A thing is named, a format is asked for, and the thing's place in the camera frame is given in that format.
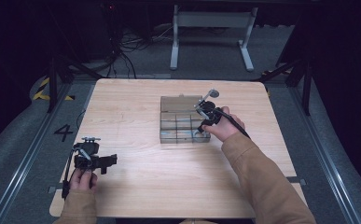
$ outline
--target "person's right hand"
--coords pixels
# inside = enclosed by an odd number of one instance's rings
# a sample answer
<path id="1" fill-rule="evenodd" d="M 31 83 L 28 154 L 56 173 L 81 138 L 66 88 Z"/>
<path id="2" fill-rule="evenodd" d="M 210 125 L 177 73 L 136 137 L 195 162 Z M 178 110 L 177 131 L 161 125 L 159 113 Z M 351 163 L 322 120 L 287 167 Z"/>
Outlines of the person's right hand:
<path id="1" fill-rule="evenodd" d="M 224 113 L 231 115 L 233 119 L 235 119 L 235 121 L 244 128 L 244 123 L 236 117 L 236 115 L 230 114 L 227 106 L 223 106 L 221 109 Z M 224 116 L 221 117 L 220 121 L 216 125 L 202 125 L 202 128 L 206 132 L 214 134 L 222 142 L 226 141 L 231 135 L 239 132 L 239 130 L 233 126 L 228 119 L 224 118 Z"/>

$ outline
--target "white metal frame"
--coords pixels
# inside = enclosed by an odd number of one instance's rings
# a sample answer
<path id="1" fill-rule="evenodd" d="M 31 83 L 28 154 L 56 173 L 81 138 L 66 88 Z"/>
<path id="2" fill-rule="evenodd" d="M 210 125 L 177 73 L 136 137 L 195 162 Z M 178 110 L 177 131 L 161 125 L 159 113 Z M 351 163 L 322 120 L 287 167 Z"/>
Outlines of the white metal frame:
<path id="1" fill-rule="evenodd" d="M 190 12 L 179 11 L 178 5 L 174 6 L 174 44 L 172 47 L 171 70 L 177 69 L 179 39 L 178 28 L 183 27 L 231 27 L 245 28 L 243 40 L 239 40 L 246 70 L 254 70 L 247 43 L 252 33 L 253 25 L 257 15 L 257 7 L 253 7 L 251 12 Z"/>

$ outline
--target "hand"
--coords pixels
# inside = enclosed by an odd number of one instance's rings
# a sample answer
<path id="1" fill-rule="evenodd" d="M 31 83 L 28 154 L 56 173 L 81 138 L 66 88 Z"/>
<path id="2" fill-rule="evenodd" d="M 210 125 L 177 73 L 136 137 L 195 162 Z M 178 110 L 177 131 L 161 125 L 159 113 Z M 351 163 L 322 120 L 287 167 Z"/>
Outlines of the hand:
<path id="1" fill-rule="evenodd" d="M 96 183 L 98 182 L 98 176 L 92 172 L 92 170 L 81 171 L 75 169 L 72 178 L 70 179 L 70 189 L 91 189 L 93 193 L 96 191 Z"/>
<path id="2" fill-rule="evenodd" d="M 224 113 L 231 115 L 232 118 L 235 119 L 235 121 L 244 128 L 244 123 L 238 117 L 236 117 L 236 115 L 230 114 L 229 108 L 227 106 L 223 106 L 221 109 Z M 224 117 L 221 117 L 221 120 L 216 125 L 202 125 L 202 128 L 206 132 L 214 134 L 222 142 L 226 141 L 227 138 L 229 138 L 231 135 L 239 132 L 239 130 Z"/>

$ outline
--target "yellow tape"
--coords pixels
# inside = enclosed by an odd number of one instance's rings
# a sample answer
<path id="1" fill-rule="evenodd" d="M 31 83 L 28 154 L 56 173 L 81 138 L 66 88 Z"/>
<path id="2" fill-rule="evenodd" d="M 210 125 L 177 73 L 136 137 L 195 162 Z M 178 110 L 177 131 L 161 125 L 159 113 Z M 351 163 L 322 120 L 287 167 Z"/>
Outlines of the yellow tape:
<path id="1" fill-rule="evenodd" d="M 33 97 L 34 100 L 49 100 L 49 95 L 44 95 L 43 91 L 46 88 L 47 84 L 49 84 L 49 77 L 46 77 L 40 84 L 35 96 Z M 68 95 L 64 98 L 64 100 L 75 100 L 76 97 L 74 95 Z"/>

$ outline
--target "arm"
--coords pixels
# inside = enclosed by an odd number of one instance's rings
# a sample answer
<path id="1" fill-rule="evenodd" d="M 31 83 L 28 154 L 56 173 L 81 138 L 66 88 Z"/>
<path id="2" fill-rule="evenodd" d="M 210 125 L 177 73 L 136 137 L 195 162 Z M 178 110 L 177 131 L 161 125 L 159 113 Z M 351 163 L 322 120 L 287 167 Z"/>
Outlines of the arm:
<path id="1" fill-rule="evenodd" d="M 244 127 L 236 116 L 232 117 Z M 203 126 L 223 142 L 222 150 L 238 176 L 257 223 L 315 223 L 314 217 L 279 167 L 248 137 L 222 118 L 216 126 Z"/>
<path id="2" fill-rule="evenodd" d="M 81 170 L 75 169 L 70 180 L 70 192 L 64 201 L 61 217 L 54 224 L 96 223 L 94 192 L 97 178 L 96 174 L 93 174 L 91 170 L 83 173 Z"/>

